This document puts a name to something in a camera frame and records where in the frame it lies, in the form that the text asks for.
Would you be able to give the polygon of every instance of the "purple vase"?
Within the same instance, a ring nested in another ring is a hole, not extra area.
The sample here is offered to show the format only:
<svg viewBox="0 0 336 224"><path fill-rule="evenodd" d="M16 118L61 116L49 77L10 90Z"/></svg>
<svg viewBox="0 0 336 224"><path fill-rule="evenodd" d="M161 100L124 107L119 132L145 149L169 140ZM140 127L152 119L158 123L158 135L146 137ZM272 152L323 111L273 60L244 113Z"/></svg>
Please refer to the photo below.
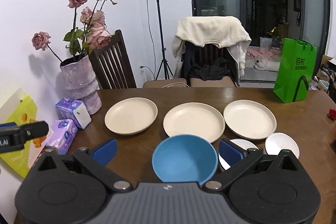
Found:
<svg viewBox="0 0 336 224"><path fill-rule="evenodd" d="M100 110L98 81L89 56L83 57L78 62L74 62L73 57L68 58L61 63L60 68L70 97L83 101L90 115Z"/></svg>

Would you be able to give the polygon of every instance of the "brown tabletop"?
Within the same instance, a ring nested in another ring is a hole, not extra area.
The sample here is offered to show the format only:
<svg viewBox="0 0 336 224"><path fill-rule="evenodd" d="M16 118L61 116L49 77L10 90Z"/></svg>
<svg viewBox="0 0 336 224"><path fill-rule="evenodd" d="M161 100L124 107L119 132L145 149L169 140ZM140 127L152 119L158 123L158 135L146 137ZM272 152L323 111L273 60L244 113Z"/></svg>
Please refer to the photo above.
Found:
<svg viewBox="0 0 336 224"><path fill-rule="evenodd" d="M92 123L75 137L69 153L80 147L93 148L108 138L118 142L118 153L108 168L129 180L134 186L139 181L160 182L152 169L152 153L168 136L163 129L163 118L174 106L187 102L209 104L221 113L235 100L247 99L268 107L275 115L277 132L290 135L300 147L300 162L320 191L322 203L314 223L336 223L336 153L331 144L336 140L336 122L327 118L334 102L322 91L309 91L307 99L284 104L271 89L253 88L166 88L100 90L102 108L92 116ZM145 132L133 136L112 133L104 124L108 109L123 99L144 97L156 103L157 119ZM227 127L222 137L237 138ZM218 142L213 143L218 149ZM263 141L254 142L263 148Z"/></svg>

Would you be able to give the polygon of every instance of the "tripod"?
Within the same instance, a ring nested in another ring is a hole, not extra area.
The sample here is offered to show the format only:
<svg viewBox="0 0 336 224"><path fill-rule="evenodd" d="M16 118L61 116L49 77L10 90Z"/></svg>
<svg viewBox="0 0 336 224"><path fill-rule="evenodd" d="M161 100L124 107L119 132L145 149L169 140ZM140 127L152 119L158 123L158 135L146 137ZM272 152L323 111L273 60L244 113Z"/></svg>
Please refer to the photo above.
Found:
<svg viewBox="0 0 336 224"><path fill-rule="evenodd" d="M155 80L157 80L158 77L159 77L162 65L163 65L163 70L165 71L165 79L169 79L169 72L170 72L171 76L173 76L173 73L171 72L171 69L168 65L168 61L166 60L166 55L165 55L166 48L165 48L165 45L163 43L160 0L156 0L156 2L157 2L157 13L159 15L159 26L160 26L160 36L161 36L161 46L162 46L162 61L161 61L161 65L160 65L159 71L157 72Z"/></svg>

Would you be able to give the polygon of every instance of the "green paper bag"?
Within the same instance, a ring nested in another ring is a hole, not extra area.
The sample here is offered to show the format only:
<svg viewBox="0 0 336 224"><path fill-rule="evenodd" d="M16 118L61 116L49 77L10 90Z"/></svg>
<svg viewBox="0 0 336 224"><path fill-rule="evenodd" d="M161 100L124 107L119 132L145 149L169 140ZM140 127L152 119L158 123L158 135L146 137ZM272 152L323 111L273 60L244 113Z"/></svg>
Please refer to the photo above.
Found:
<svg viewBox="0 0 336 224"><path fill-rule="evenodd" d="M274 93L284 102L306 99L317 47L308 42L284 38L278 78Z"/></svg>

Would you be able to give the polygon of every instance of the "brown seat cushion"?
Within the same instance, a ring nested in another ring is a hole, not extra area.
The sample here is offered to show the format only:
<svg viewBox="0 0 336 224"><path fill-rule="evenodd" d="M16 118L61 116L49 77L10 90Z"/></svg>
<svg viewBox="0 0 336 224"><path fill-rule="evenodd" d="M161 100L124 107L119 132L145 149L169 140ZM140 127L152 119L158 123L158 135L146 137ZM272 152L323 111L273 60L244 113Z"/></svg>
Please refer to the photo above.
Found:
<svg viewBox="0 0 336 224"><path fill-rule="evenodd" d="M187 87L187 81L183 78L170 79L170 80L152 80L144 83L143 88L163 88L164 86L174 84L174 83L184 83L185 85L173 85L171 88L184 88Z"/></svg>
<svg viewBox="0 0 336 224"><path fill-rule="evenodd" d="M222 80L207 80L190 78L190 86L192 88L234 88L235 84L232 82L230 76L223 77Z"/></svg>

